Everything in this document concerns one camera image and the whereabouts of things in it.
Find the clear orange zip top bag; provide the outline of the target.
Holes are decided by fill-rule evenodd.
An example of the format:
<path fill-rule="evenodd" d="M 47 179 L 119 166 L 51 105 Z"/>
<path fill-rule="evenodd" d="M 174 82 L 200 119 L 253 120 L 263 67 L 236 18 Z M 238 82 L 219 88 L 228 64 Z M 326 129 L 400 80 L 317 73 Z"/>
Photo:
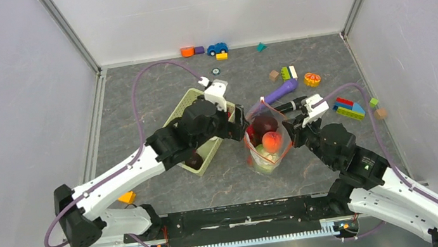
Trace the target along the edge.
<path fill-rule="evenodd" d="M 247 115 L 249 126 L 243 138 L 247 165 L 260 174 L 271 174 L 292 147 L 283 126 L 286 116 L 261 97 Z"/>

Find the orange toy peach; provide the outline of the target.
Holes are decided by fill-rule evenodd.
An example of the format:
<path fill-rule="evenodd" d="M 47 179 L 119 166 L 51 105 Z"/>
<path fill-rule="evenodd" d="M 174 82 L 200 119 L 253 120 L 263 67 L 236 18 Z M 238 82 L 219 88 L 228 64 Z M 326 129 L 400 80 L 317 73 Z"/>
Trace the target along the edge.
<path fill-rule="evenodd" d="M 262 145 L 266 152 L 272 154 L 281 150 L 283 145 L 282 135 L 278 132 L 266 132 L 262 137 Z"/>

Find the green toy cabbage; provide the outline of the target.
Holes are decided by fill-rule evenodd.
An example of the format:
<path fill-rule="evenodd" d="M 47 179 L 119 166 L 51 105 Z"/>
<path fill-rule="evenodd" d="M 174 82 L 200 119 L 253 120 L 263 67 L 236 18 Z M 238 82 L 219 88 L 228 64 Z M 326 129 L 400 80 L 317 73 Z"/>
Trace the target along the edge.
<path fill-rule="evenodd" d="M 263 145 L 251 149 L 250 155 L 254 170 L 261 174 L 271 174 L 281 164 L 280 155 L 269 153 Z"/>

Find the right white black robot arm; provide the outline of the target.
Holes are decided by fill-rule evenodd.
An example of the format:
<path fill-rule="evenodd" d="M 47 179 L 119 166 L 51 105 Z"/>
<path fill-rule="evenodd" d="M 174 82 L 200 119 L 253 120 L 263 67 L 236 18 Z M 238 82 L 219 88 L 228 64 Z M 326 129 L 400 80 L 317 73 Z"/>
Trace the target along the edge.
<path fill-rule="evenodd" d="M 380 219 L 438 247 L 438 194 L 395 172 L 386 158 L 356 144 L 340 123 L 305 124 L 304 116 L 282 124 L 293 146 L 307 147 L 339 177 L 328 192 L 330 211 L 348 211 Z"/>

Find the dark brown toy fruit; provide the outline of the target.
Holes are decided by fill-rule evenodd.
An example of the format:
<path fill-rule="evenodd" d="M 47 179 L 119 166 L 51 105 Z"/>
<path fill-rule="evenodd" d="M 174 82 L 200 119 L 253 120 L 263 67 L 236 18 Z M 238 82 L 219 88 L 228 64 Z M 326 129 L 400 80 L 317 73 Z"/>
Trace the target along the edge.
<path fill-rule="evenodd" d="M 272 115 L 259 115 L 254 118 L 251 126 L 253 135 L 261 138 L 267 132 L 275 132 L 278 121 Z"/>

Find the light green plastic basket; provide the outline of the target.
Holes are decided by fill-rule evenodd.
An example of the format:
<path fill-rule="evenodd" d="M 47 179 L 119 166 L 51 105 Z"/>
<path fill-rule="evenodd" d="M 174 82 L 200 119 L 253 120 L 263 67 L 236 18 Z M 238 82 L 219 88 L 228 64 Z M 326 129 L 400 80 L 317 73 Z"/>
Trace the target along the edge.
<path fill-rule="evenodd" d="M 234 120 L 234 110 L 235 106 L 228 104 L 230 122 Z M 146 145 L 157 152 L 157 161 L 162 162 L 166 170 L 182 164 L 201 176 L 222 141 L 217 112 L 216 105 L 204 99 L 204 91 L 190 89 L 164 126 L 146 140 Z M 184 164 L 195 151 L 204 159 L 200 170 L 193 170 Z"/>

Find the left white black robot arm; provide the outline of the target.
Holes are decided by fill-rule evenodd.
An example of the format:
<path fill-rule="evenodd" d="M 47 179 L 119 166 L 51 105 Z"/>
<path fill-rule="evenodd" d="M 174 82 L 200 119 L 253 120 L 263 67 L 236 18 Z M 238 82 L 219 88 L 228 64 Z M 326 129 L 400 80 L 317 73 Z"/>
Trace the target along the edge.
<path fill-rule="evenodd" d="M 66 184 L 57 187 L 54 223 L 66 237 L 63 244 L 90 247 L 103 236 L 118 234 L 156 239 L 162 233 L 162 221 L 152 206 L 121 211 L 110 205 L 144 181 L 185 162 L 213 137 L 241 141 L 247 127 L 242 105 L 235 105 L 230 113 L 206 99 L 197 99 L 107 172 L 74 188 Z"/>

